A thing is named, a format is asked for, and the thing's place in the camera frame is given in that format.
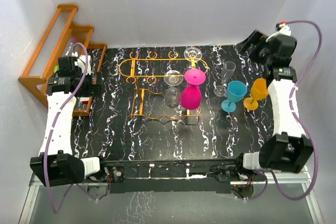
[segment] clear wine glass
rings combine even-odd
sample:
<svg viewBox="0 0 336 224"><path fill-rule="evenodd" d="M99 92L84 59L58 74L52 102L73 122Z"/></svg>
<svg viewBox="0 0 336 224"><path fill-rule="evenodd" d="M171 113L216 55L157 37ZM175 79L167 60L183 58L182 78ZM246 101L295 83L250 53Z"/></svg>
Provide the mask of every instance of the clear wine glass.
<svg viewBox="0 0 336 224"><path fill-rule="evenodd" d="M181 100L181 92L175 86L182 82L183 75L176 70L170 70L164 75L163 79L165 83L171 86L164 93L164 103L169 108L175 108Z"/></svg>
<svg viewBox="0 0 336 224"><path fill-rule="evenodd" d="M222 68L221 81L222 85L216 86L214 93L218 97L224 97L226 95L226 82L232 77L236 70L236 64L232 61L226 61Z"/></svg>
<svg viewBox="0 0 336 224"><path fill-rule="evenodd" d="M183 75L185 75L185 73L188 70L193 69L192 61L198 62L202 58L202 51L196 47L188 47L187 49L184 50L183 55L184 58L186 58L189 61L187 68L182 73ZM188 86L188 83L185 79L182 81L182 86L184 87Z"/></svg>

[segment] wooden rack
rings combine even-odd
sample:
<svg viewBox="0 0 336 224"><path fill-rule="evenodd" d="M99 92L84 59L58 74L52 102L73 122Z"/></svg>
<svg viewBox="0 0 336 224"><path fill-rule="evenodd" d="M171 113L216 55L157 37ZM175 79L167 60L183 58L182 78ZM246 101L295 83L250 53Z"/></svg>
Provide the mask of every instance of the wooden rack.
<svg viewBox="0 0 336 224"><path fill-rule="evenodd" d="M61 4L57 6L53 18L23 74L18 79L44 106L48 106L46 96L47 80L54 73L54 67L58 64L58 58L64 55L73 38L76 39L76 42L84 44L88 50L102 50L97 71L101 69L107 45L102 43L96 44L90 41L94 31L92 26L80 26L73 22L77 10L78 7L74 4ZM92 97L88 104L84 106L84 109L74 109L73 115L88 116L91 103Z"/></svg>
<svg viewBox="0 0 336 224"><path fill-rule="evenodd" d="M136 66L137 62L138 61L187 61L187 59L178 58L179 54L177 54L177 53L174 54L172 51L170 51L168 53L168 58L159 58L158 59L157 56L158 55L157 55L156 52L153 53L153 54L152 54L152 52L149 52L148 53L148 58L140 59L138 52L136 52L135 56L133 55L133 52L131 52L130 53L130 59L126 59L119 64L119 73L122 76L126 77L126 82L127 83L131 82L132 84L135 84L131 118L133 118L135 116L139 116L139 117L145 117L149 120L160 120L161 118L167 118L171 121L178 121L178 120L180 120L184 117L189 117L189 118L197 118L197 122L198 122L200 120L200 115L201 115L201 112L200 112L199 108L195 110L196 113L194 113L194 114L191 113L190 110L187 110L186 115L174 116L174 117L170 117L170 116L167 116L167 115L161 115L161 116L158 116L158 117L150 117L150 116L144 114L143 105L144 105L144 100L145 100L146 93L154 94L154 95L162 95L165 92L165 90L162 91L162 92L156 93L156 92L150 91L149 89L144 89L144 88L140 87L138 78L146 78L147 83L155 84L156 81L157 81L157 78L163 78L164 75L161 75L161 74L160 75L150 75L150 76L148 76L148 75L144 75L144 76L143 75L138 75L138 74L135 73L135 66ZM125 64L126 62L131 63L130 64L130 74L125 74L121 70L121 66L123 64ZM196 68L197 62L193 59L190 62L192 64L192 68ZM203 59L199 60L199 62L203 63L203 65L205 66L204 73L207 73L207 71L209 69L207 63ZM136 97L138 97L139 100L140 100L140 106L139 106L138 111L135 109Z"/></svg>

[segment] orange wooden shelf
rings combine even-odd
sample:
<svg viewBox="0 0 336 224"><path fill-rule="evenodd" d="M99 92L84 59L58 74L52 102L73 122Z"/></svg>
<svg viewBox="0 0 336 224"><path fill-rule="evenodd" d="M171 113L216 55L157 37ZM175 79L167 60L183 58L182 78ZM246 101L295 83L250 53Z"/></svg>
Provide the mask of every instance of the orange wooden shelf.
<svg viewBox="0 0 336 224"><path fill-rule="evenodd" d="M90 41L94 28L92 26L81 26L73 22L78 10L75 4L61 4L57 6L56 12L30 58L23 74L18 78L44 106L48 106L46 90L47 80L53 75L54 67L68 48L70 41L75 38L76 42L84 44L87 49L102 49L97 71L100 71L106 44L96 44ZM85 109L75 109L73 115L88 116L92 98Z"/></svg>

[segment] wine glass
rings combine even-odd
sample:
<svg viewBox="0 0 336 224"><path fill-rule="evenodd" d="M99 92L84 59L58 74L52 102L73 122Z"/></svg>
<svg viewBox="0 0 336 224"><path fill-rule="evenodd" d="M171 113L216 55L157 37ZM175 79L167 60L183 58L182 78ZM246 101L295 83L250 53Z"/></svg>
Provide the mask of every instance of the wine glass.
<svg viewBox="0 0 336 224"><path fill-rule="evenodd" d="M169 108L175 108L181 100L181 92L175 86L183 81L183 76L179 71L170 70L164 75L163 80L171 86L164 93L164 103Z"/></svg>
<svg viewBox="0 0 336 224"><path fill-rule="evenodd" d="M187 68L183 72L183 75L185 75L185 73L188 70L193 69L192 61L198 62L202 58L202 51L196 47L188 47L187 49L184 50L183 55L184 55L184 58L186 58L189 61ZM187 87L188 86L187 81L183 80L182 85Z"/></svg>
<svg viewBox="0 0 336 224"><path fill-rule="evenodd" d="M197 85L201 85L205 81L205 73L197 68L190 69L185 73L184 79L190 85L182 92L181 105L187 110L196 110L202 100L202 94Z"/></svg>
<svg viewBox="0 0 336 224"><path fill-rule="evenodd" d="M251 88L251 97L244 100L244 107L247 110L256 110L259 106L257 101L260 101L268 95L266 79L259 78L255 80Z"/></svg>
<svg viewBox="0 0 336 224"><path fill-rule="evenodd" d="M234 64L232 61L226 61L224 63L221 73L222 85L216 86L214 89L214 93L216 96L224 97L226 95L226 88L224 85L232 77L233 73L235 72L235 69L236 64Z"/></svg>
<svg viewBox="0 0 336 224"><path fill-rule="evenodd" d="M247 87L241 81L232 81L227 86L227 100L222 102L222 109L231 113L236 110L236 102L239 102L247 93Z"/></svg>

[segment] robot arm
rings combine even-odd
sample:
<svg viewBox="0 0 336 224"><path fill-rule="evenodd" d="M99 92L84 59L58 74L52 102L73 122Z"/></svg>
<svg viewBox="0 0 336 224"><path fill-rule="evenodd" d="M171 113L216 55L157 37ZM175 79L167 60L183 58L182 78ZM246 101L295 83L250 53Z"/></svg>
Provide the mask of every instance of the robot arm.
<svg viewBox="0 0 336 224"><path fill-rule="evenodd" d="M272 101L274 132L259 152L242 153L237 160L237 170L276 169L284 172L301 171L313 152L311 141L294 118L297 115L297 81L295 70L289 66L291 55L296 47L296 40L290 36L286 23L277 25L277 32L267 37L254 31L246 40L237 44L238 52L243 53L254 45L250 59L264 66L263 77L266 79Z"/></svg>
<svg viewBox="0 0 336 224"><path fill-rule="evenodd" d="M48 119L45 137L39 156L30 160L30 167L44 185L43 156L51 130L53 130L53 133L47 157L50 186L81 183L92 174L97 177L102 177L106 174L103 168L103 160L100 157L78 159L72 155L70 131L72 113L77 102L76 97L72 97L65 104L55 126L53 127L52 125L57 112L60 111L60 106L71 96L81 78L81 71L83 71L85 64L83 60L85 58L80 57L78 61L77 55L75 56L59 58L59 70L48 80ZM92 84L90 69L83 85L76 94L77 97L89 97L100 93L100 83Z"/></svg>

